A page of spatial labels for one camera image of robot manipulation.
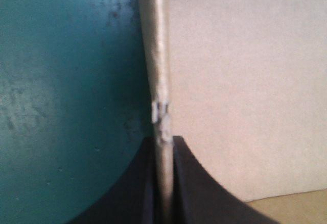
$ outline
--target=teal painted metal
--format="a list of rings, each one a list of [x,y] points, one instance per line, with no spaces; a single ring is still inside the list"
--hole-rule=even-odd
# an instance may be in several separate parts
[[[0,223],[64,223],[151,135],[137,0],[0,11]]]

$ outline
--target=dark spot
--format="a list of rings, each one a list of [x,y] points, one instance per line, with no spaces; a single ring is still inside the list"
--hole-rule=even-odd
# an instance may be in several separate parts
[[[15,97],[15,94],[14,92],[10,92],[10,101],[11,101],[11,104],[15,104],[16,103],[16,97]]]
[[[40,117],[39,116],[35,116],[35,123],[37,126],[40,125]]]
[[[32,106],[32,108],[38,112],[43,118],[46,118],[47,117],[47,114],[46,113],[43,113],[42,110],[38,107],[35,107],[35,106]]]
[[[22,89],[22,88],[17,90],[17,93],[20,94],[20,95],[23,94],[23,92],[24,92],[24,89]]]
[[[112,12],[111,12],[111,16],[112,16],[113,18],[117,19],[119,15],[118,15],[118,12],[117,12],[117,11],[112,11]]]
[[[7,126],[8,126],[8,129],[11,130],[11,131],[15,129],[15,125],[14,125],[14,123],[11,121],[10,118],[8,118],[8,120],[7,120]]]

